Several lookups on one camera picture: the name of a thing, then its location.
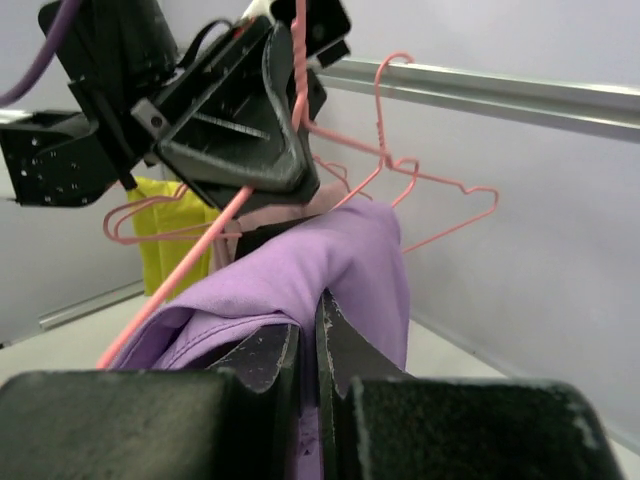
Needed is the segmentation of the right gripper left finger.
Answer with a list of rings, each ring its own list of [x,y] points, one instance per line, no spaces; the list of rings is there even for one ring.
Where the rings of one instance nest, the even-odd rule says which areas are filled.
[[[291,479],[299,330],[205,370],[37,371],[1,389],[5,479]]]

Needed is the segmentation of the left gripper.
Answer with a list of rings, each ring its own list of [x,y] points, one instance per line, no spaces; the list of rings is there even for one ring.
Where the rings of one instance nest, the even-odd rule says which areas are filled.
[[[257,190],[240,210],[308,204],[320,180],[309,132],[300,127],[297,133],[292,125],[287,94],[292,72],[286,26],[260,16],[233,27],[155,98],[131,109],[145,134],[139,157],[201,181],[194,193],[219,210],[245,185]],[[313,69],[307,80],[314,120],[327,93]]]

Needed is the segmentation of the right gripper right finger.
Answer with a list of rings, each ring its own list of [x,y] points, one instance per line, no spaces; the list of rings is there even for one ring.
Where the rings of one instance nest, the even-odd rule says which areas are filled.
[[[600,421],[552,381],[421,379],[347,321],[330,293],[316,314],[327,479],[619,479]]]

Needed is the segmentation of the pink hanger of purple trousers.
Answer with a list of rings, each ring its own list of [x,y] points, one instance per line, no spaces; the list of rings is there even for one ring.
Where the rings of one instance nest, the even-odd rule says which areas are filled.
[[[308,79],[307,79],[307,61],[306,61],[306,20],[307,6],[303,0],[295,2],[296,16],[292,21],[291,33],[293,37],[293,65],[294,80],[296,87],[296,101],[292,113],[292,126],[298,129],[303,126],[309,132],[322,138],[334,141],[338,144],[345,145],[355,150],[378,156],[382,160],[388,158],[390,154],[384,149],[376,148],[359,142],[355,139],[340,135],[328,129],[318,127],[309,117],[308,106]],[[108,368],[129,338],[141,327],[144,321],[166,300],[167,296],[174,290],[184,276],[192,269],[194,264],[205,251],[210,247],[213,241],[221,235],[222,229],[232,219],[240,207],[243,206],[250,198],[253,190],[249,187],[243,187],[236,194],[229,205],[216,218],[206,232],[199,238],[195,245],[190,249],[186,256],[177,265],[174,271],[168,276],[159,289],[151,296],[144,306],[139,310],[131,322],[116,337],[111,345],[106,349],[97,362],[98,369]]]

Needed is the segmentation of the pink hanger of blue trousers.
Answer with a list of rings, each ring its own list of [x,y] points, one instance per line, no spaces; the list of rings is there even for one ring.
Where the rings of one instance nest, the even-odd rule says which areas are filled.
[[[327,159],[349,167],[371,195],[398,204],[410,255],[442,251],[499,257],[499,121],[443,105],[426,93],[432,63],[416,48],[379,61],[342,60],[319,73],[331,109],[317,124],[387,152],[375,160],[320,138]]]

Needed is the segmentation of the purple trousers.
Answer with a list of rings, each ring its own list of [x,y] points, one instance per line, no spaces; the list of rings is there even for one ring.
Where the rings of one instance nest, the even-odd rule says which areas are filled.
[[[183,291],[140,326],[111,366],[183,369],[262,326],[300,327],[297,476],[318,479],[315,315],[324,291],[369,343],[405,366],[410,293],[400,225],[390,205],[360,197],[286,230]]]

